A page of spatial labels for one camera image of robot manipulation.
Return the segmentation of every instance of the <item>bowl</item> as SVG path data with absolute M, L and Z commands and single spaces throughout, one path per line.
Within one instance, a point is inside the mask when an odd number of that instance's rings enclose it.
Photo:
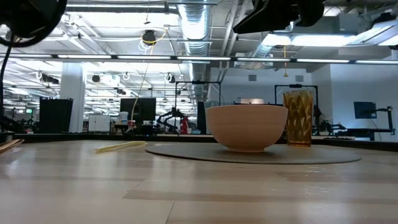
M 282 135 L 287 108 L 272 105 L 229 105 L 206 110 L 214 138 L 230 151 L 264 152 Z

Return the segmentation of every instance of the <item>round placemat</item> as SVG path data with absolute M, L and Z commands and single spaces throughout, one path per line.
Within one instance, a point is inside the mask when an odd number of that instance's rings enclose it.
M 264 152 L 231 152 L 217 143 L 162 144 L 147 146 L 147 152 L 163 156 L 216 162 L 248 164 L 332 164 L 361 159 L 347 148 L 314 145 L 292 147 L 273 145 Z

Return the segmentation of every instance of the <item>black monitor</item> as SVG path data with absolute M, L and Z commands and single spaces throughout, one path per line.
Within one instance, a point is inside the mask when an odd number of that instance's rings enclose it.
M 137 98 L 123 98 L 120 101 L 120 112 L 128 112 L 128 119 L 131 119 L 131 111 Z M 143 121 L 154 121 L 156 117 L 156 98 L 138 98 L 134 108 L 133 119 L 136 123 Z
M 355 119 L 377 118 L 376 104 L 373 102 L 354 102 Z

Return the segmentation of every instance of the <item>textured glass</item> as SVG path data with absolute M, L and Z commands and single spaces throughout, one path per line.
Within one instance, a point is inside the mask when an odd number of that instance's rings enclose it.
M 289 91 L 283 94 L 289 110 L 286 121 L 287 144 L 311 146 L 313 96 L 311 91 Z

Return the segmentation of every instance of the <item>white column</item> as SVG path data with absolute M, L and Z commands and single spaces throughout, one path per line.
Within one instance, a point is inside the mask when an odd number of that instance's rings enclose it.
M 63 63 L 60 99 L 73 99 L 70 132 L 83 131 L 85 112 L 86 73 L 81 63 Z

